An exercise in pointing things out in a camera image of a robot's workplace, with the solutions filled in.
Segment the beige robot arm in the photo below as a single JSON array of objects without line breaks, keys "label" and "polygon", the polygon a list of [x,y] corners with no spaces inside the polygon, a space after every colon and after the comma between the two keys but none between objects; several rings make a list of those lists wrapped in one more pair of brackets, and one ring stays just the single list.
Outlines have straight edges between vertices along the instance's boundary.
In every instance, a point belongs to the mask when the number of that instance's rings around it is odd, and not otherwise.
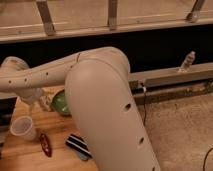
[{"label": "beige robot arm", "polygon": [[0,66],[0,92],[62,85],[99,171],[161,171],[129,74],[128,58],[114,47],[74,53],[34,68],[8,57]]}]

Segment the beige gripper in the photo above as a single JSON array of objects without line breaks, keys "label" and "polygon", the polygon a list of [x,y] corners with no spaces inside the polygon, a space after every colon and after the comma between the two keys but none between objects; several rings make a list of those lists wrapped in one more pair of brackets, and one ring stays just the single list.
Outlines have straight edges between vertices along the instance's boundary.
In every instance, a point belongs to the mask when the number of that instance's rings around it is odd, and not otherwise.
[{"label": "beige gripper", "polygon": [[19,71],[28,68],[28,64],[21,58],[6,57],[0,65],[0,92],[15,93],[25,104],[33,106],[44,95],[44,90],[42,88],[28,88],[27,77],[15,77]]}]

